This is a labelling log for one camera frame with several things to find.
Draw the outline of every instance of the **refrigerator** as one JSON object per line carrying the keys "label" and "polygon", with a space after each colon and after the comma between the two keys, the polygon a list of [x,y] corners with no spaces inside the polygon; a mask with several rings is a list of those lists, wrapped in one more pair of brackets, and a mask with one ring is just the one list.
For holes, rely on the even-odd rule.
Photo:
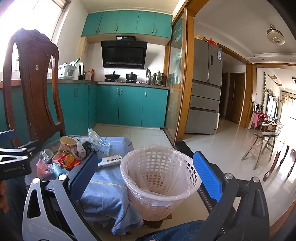
{"label": "refrigerator", "polygon": [[194,39],[194,65],[186,133],[213,134],[222,84],[222,49]]}

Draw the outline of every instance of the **dish rack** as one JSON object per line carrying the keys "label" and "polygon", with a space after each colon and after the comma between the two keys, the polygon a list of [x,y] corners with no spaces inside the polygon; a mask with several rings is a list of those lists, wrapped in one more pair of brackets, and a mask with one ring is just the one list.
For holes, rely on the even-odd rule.
{"label": "dish rack", "polygon": [[[57,69],[57,78],[58,79],[73,79],[74,72],[77,67],[64,63],[63,65],[58,66]],[[47,78],[52,79],[52,69],[47,71]]]}

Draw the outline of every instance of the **tile floor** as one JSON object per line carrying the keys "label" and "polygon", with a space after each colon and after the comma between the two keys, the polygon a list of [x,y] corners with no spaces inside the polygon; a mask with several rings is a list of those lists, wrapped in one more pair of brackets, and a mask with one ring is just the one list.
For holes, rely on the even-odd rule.
{"label": "tile floor", "polygon": [[[100,136],[126,137],[132,141],[134,149],[153,144],[172,148],[172,145],[167,139],[165,133],[160,129],[97,124],[93,127],[93,130]],[[184,200],[180,206],[172,212],[171,220],[164,220],[160,229],[169,228],[194,220],[205,220],[207,217],[208,211],[199,194],[196,192]],[[148,226],[142,226],[138,229],[130,231],[129,235],[114,236],[111,233],[112,225],[103,227],[98,223],[91,223],[91,227],[103,241],[135,241],[140,236],[158,230],[149,228]]]}
{"label": "tile floor", "polygon": [[[250,180],[253,176],[259,177],[268,205],[270,225],[272,225],[296,199],[296,168],[290,177],[287,174],[293,164],[294,158],[290,157],[289,150],[285,161],[279,168],[279,161],[283,158],[286,147],[283,148],[278,164],[272,175],[263,182],[264,174],[269,171],[275,154],[282,148],[282,143],[276,141],[271,161],[268,162],[270,152],[266,150],[261,155],[256,170],[252,170],[256,160],[249,154],[241,161],[248,148],[253,144],[254,130],[248,130],[237,124],[220,119],[218,130],[214,135],[186,134],[184,142],[195,152],[200,150],[210,163],[215,163],[224,172],[232,173],[238,179]],[[237,208],[239,198],[234,202]]]}

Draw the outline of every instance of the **person's leg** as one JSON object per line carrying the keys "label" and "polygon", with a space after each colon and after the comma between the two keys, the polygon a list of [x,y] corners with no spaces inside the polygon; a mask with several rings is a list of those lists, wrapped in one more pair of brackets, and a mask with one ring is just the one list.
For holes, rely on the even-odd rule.
{"label": "person's leg", "polygon": [[138,238],[136,241],[189,241],[204,221],[192,221],[168,229],[160,230]]}
{"label": "person's leg", "polygon": [[27,190],[25,177],[6,180],[9,211],[5,217],[12,223],[15,230],[22,237],[22,214],[24,212]]}

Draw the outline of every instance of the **trash can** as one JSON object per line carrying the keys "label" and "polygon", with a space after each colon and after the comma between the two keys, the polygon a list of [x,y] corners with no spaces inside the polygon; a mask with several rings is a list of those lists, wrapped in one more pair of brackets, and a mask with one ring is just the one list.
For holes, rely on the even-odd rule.
{"label": "trash can", "polygon": [[120,170],[130,201],[147,221],[166,218],[202,183],[190,157],[164,146],[129,152]]}

